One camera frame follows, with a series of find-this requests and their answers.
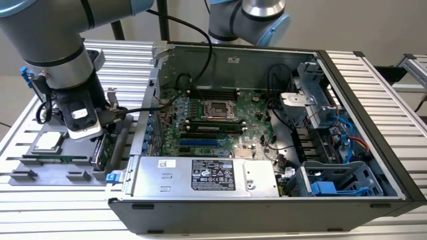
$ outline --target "gray bracket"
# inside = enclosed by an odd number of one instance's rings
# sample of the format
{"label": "gray bracket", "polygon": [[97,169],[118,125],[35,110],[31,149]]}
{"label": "gray bracket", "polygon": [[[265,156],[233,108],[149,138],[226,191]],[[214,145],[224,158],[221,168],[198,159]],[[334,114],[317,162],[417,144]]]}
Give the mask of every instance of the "gray bracket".
{"label": "gray bracket", "polygon": [[111,87],[109,87],[106,89],[107,101],[109,101],[109,104],[110,104],[110,106],[113,108],[118,107],[118,100],[117,100],[117,96],[115,96],[115,90],[117,90],[117,88],[111,88]]}
{"label": "gray bracket", "polygon": [[69,179],[69,181],[90,181],[90,175],[85,170],[70,170],[67,171],[67,174],[65,177]]}
{"label": "gray bracket", "polygon": [[310,95],[301,95],[293,92],[280,94],[282,104],[292,107],[305,107],[317,105],[316,99]]}
{"label": "gray bracket", "polygon": [[152,60],[150,63],[153,64],[156,62],[156,60],[158,58],[161,58],[162,56],[168,55],[168,50],[173,49],[174,46],[168,46],[168,42],[166,41],[154,41],[152,44],[152,49],[150,49],[150,53],[152,53]]}
{"label": "gray bracket", "polygon": [[9,174],[10,178],[15,181],[33,181],[37,174],[33,170],[13,170]]}

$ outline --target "black cable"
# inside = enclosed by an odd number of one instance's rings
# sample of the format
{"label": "black cable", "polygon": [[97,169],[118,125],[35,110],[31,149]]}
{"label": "black cable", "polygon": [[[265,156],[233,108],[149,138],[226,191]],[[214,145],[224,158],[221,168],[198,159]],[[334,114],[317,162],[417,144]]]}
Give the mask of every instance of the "black cable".
{"label": "black cable", "polygon": [[420,110],[422,104],[424,104],[424,101],[420,101],[417,106],[416,106],[416,108],[414,108],[414,110],[413,110],[413,112],[417,112]]}
{"label": "black cable", "polygon": [[266,103],[265,103],[265,108],[268,109],[268,103],[270,102],[270,111],[272,111],[272,114],[274,115],[274,117],[278,119],[278,121],[284,124],[284,126],[288,127],[288,129],[292,129],[292,127],[289,126],[289,124],[278,117],[278,114],[276,113],[274,111],[274,101],[277,99],[276,98],[270,98]]}
{"label": "black cable", "polygon": [[326,144],[326,146],[328,146],[328,149],[330,150],[330,153],[334,155],[336,161],[337,161],[337,163],[340,164],[340,163],[341,163],[341,161],[340,161],[340,155],[338,155],[338,153],[336,152],[336,150],[334,150],[334,148],[333,148],[333,146],[332,146],[330,139],[324,139],[324,138],[322,138],[322,140],[325,141],[325,144]]}
{"label": "black cable", "polygon": [[174,90],[178,90],[178,89],[180,89],[180,87],[178,87],[178,81],[180,81],[180,78],[184,77],[184,76],[188,78],[189,81],[192,80],[192,76],[190,76],[188,73],[180,73],[180,74],[177,75],[176,81],[174,81]]}
{"label": "black cable", "polygon": [[208,6],[208,3],[206,3],[206,0],[204,0],[204,6],[205,6],[205,10],[206,10],[208,14],[210,14],[210,9],[209,9],[209,6]]}
{"label": "black cable", "polygon": [[2,122],[0,122],[0,125],[5,126],[5,127],[7,127],[7,128],[11,127],[10,125],[7,125],[7,124],[5,124],[5,123],[2,123]]}
{"label": "black cable", "polygon": [[328,136],[329,141],[332,141],[333,136],[337,136],[337,135],[340,136],[341,133],[338,133],[338,132],[332,133],[332,134]]}
{"label": "black cable", "polygon": [[290,146],[285,146],[285,147],[282,147],[282,148],[273,148],[272,146],[269,146],[270,140],[272,140],[272,137],[269,137],[269,138],[268,138],[268,141],[265,142],[265,146],[266,146],[270,150],[278,151],[278,150],[284,150],[284,149],[288,149],[288,148],[293,148],[293,147],[294,147],[293,145],[290,145]]}
{"label": "black cable", "polygon": [[[192,28],[193,30],[196,30],[206,39],[206,42],[208,42],[208,55],[206,55],[206,60],[205,60],[205,63],[204,63],[204,66],[201,68],[201,71],[200,73],[197,74],[197,76],[194,76],[193,78],[193,81],[192,83],[189,84],[188,87],[190,87],[196,82],[197,80],[200,79],[200,77],[202,76],[202,74],[205,73],[206,69],[208,69],[208,66],[209,66],[209,62],[210,62],[210,58],[212,58],[212,52],[213,52],[213,46],[212,46],[212,41],[210,41],[210,38],[208,36],[208,34],[198,28],[196,27],[194,25],[192,25],[190,23],[180,20],[178,18],[173,17],[173,16],[169,16],[169,15],[162,15],[160,14],[158,12],[153,11],[153,10],[146,10],[148,13],[158,16],[158,17],[162,17],[162,18],[166,18],[169,19],[170,21],[173,22],[177,22],[178,24],[182,24],[185,25],[186,27]],[[130,113],[137,113],[137,112],[146,112],[146,111],[161,111],[162,109],[168,108],[172,103],[174,102],[174,100],[184,94],[182,91],[178,91],[176,96],[172,98],[170,101],[168,101],[161,107],[141,107],[141,108],[135,108],[135,109],[131,109],[131,110],[126,110],[126,111],[122,111],[119,112],[119,115],[125,115],[125,114],[130,114]]]}
{"label": "black cable", "polygon": [[268,94],[270,93],[270,92],[269,92],[269,84],[270,84],[272,94],[274,94],[273,82],[269,83],[269,81],[270,81],[270,73],[272,73],[272,70],[273,70],[273,68],[277,67],[277,66],[285,67],[285,69],[286,69],[286,71],[288,71],[288,74],[289,74],[289,80],[288,80],[288,83],[286,83],[286,88],[289,88],[289,85],[290,85],[290,81],[292,81],[292,71],[290,71],[289,67],[288,67],[284,63],[276,63],[276,64],[273,64],[273,65],[269,67],[268,71],[266,71],[266,93],[268,93]]}
{"label": "black cable", "polygon": [[[41,110],[45,108],[45,117],[43,121],[41,121]],[[45,124],[51,119],[51,96],[49,94],[45,95],[45,101],[39,104],[37,111],[34,112],[34,120],[37,124]]]}

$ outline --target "warning label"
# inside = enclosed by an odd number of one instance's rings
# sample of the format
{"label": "warning label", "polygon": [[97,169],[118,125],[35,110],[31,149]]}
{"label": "warning label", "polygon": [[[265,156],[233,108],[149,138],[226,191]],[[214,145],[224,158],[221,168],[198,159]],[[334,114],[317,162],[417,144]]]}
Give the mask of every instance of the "warning label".
{"label": "warning label", "polygon": [[192,160],[190,188],[196,191],[234,191],[232,160]]}

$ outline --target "gray robot arm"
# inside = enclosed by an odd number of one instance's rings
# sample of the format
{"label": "gray robot arm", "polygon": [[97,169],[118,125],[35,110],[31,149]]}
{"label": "gray robot arm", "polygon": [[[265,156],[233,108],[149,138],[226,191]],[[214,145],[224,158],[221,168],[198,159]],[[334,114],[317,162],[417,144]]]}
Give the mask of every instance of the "gray robot arm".
{"label": "gray robot arm", "polygon": [[[51,106],[53,96],[75,140],[101,135],[101,126],[115,121],[79,33],[145,11],[153,1],[0,1],[0,28],[39,73],[35,85],[45,94],[43,104]],[[101,120],[98,116],[111,117]]]}
{"label": "gray robot arm", "polygon": [[242,39],[256,46],[273,46],[290,24],[284,10],[285,0],[210,0],[212,42],[232,44]]}

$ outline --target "power cable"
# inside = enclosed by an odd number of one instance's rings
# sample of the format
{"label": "power cable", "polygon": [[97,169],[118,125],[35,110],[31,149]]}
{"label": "power cable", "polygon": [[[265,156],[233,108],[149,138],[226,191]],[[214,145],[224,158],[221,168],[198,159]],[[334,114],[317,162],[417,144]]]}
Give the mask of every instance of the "power cable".
{"label": "power cable", "polygon": [[416,106],[416,108],[414,108],[414,110],[413,110],[413,112],[417,112],[420,110],[422,104],[424,104],[424,101],[420,101],[417,106]]}
{"label": "power cable", "polygon": [[[41,121],[42,108],[45,108],[43,121]],[[39,106],[34,112],[34,120],[35,120],[37,124],[45,124],[51,120],[51,96],[50,96],[50,94],[45,95],[45,101],[39,104]]]}
{"label": "power cable", "polygon": [[204,6],[205,6],[205,10],[206,10],[208,14],[210,14],[210,9],[209,9],[206,0],[204,0]]}
{"label": "power cable", "polygon": [[5,126],[5,127],[7,127],[7,128],[11,127],[10,125],[7,125],[7,124],[5,124],[5,123],[2,123],[2,122],[0,122],[0,125]]}

